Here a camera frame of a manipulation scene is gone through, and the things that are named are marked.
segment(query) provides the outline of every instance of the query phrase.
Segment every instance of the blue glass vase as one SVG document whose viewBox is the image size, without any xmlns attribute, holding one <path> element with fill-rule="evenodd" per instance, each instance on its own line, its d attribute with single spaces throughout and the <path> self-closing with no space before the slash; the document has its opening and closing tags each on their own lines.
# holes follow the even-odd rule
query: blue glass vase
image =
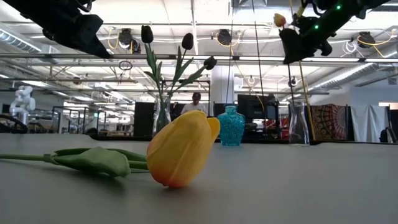
<svg viewBox="0 0 398 224">
<path fill-rule="evenodd" d="M 236 112 L 236 105 L 225 106 L 225 113 L 218 115 L 220 139 L 223 146 L 238 146 L 244 131 L 244 116 Z"/>
</svg>

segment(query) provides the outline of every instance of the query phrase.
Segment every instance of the table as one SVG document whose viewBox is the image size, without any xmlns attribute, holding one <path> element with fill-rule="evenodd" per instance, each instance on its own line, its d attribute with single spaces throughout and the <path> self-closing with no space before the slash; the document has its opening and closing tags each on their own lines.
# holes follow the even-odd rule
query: table
<svg viewBox="0 0 398 224">
<path fill-rule="evenodd" d="M 145 153 L 148 142 L 79 134 L 0 134 L 0 153 L 71 147 Z M 0 161 L 0 222 L 398 223 L 398 148 L 216 143 L 203 172 L 170 190 L 150 174 L 109 179 L 41 162 Z"/>
</svg>

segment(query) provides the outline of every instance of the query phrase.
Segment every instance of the glass bottle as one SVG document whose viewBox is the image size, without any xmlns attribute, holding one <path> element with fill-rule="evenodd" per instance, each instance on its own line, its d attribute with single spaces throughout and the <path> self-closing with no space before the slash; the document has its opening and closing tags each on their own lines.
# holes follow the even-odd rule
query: glass bottle
<svg viewBox="0 0 398 224">
<path fill-rule="evenodd" d="M 170 96 L 156 95 L 152 137 L 155 137 L 155 135 L 170 122 L 172 122 L 170 118 Z"/>
<path fill-rule="evenodd" d="M 294 99 L 294 101 L 290 101 L 289 144 L 298 146 L 310 145 L 310 135 L 304 110 L 304 100 Z"/>
<path fill-rule="evenodd" d="M 244 131 L 243 115 L 236 112 L 236 105 L 226 105 L 225 113 L 218 115 L 220 121 L 220 139 L 224 146 L 238 146 Z"/>
</svg>

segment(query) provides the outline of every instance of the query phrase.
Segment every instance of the tapestry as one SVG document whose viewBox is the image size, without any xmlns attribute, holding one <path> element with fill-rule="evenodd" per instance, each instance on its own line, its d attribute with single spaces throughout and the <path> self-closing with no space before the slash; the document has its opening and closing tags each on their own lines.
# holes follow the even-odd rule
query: tapestry
<svg viewBox="0 0 398 224">
<path fill-rule="evenodd" d="M 345 106 L 311 106 L 316 140 L 346 139 Z"/>
</svg>

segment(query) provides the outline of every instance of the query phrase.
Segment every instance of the person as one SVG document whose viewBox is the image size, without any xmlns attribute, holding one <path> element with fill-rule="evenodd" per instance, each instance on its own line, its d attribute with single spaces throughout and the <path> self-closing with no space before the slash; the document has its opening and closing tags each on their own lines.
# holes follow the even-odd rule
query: person
<svg viewBox="0 0 398 224">
<path fill-rule="evenodd" d="M 193 102 L 185 105 L 184 108 L 181 111 L 181 114 L 184 114 L 184 113 L 186 113 L 188 111 L 191 111 L 191 110 L 198 110 L 198 111 L 203 111 L 206 115 L 208 115 L 206 106 L 199 103 L 200 97 L 201 97 L 200 93 L 194 93 L 192 95 L 192 101 Z"/>
</svg>

